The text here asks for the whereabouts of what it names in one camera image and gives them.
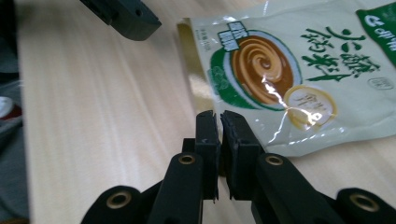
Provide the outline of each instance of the plastic pouch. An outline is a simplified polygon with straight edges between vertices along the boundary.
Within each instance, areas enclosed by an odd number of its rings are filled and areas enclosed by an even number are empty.
[[[266,1],[178,30],[197,108],[243,115],[269,152],[396,134],[393,1]]]

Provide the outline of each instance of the light wood surface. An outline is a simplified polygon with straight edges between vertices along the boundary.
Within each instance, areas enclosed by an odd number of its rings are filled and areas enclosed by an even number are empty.
[[[163,179],[195,115],[177,23],[263,0],[145,0],[163,26],[134,42],[78,0],[16,0],[33,223],[79,223],[106,189]],[[293,159],[319,191],[359,187],[396,206],[396,138]],[[249,203],[205,202],[204,223],[254,223]]]

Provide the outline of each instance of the swirl image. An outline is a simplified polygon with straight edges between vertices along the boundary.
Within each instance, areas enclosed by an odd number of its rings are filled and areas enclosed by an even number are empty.
[[[239,40],[231,55],[233,75],[252,98],[266,105],[283,104],[293,86],[293,73],[285,54],[270,40],[250,35]]]

